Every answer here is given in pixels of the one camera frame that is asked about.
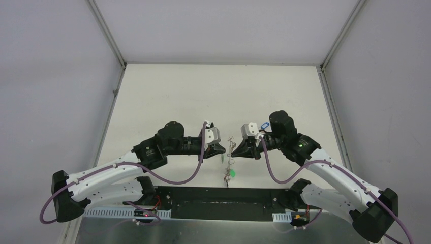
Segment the grey perforated key organizer plate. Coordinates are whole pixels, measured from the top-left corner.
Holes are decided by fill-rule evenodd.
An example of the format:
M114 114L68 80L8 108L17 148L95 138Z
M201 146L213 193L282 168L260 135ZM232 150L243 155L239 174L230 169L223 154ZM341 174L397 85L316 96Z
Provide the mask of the grey perforated key organizer plate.
M227 188L229 187L229 182L231 179L231 165L234 163L234 160L232 159L232 153L236 147L236 142L233 140L233 137L230 137L228 139L229 142L229 151L227 153L228 156L228 166L226 168L226 172L225 172L225 183Z

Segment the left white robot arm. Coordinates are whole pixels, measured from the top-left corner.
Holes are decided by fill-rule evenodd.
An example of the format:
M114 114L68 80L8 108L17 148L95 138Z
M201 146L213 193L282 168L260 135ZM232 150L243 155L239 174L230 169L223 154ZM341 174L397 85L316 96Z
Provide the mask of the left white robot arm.
M156 192L145 173L171 185L186 184L196 177L205 159L225 153L220 141L219 129L213 123L205 122L198 136L185 136L183 125L171 121L111 162L78 173L57 171L52 175L52 196L47 201L54 205L54 221L68 222L86 210L106 204L150 205ZM172 181L154 172L168 163L169 156L184 155L198 157L197 167L189 178Z

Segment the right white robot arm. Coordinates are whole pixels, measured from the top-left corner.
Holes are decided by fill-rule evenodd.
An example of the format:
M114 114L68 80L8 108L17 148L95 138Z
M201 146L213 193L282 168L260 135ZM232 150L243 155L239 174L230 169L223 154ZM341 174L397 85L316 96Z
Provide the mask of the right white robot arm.
M268 132L256 123L241 126L243 140L234 158L260 159L264 153L271 178L278 184L291 181L298 172L286 180L275 177L268 152L280 151L289 161L308 170L332 186L323 189L306 179L298 179L288 190L288 208L296 210L304 205L326 210L351 224L364 239L378 243L398 216L398 195L391 188L384 190L363 180L331 157L311 137L299 133L294 120L286 111L269 116Z

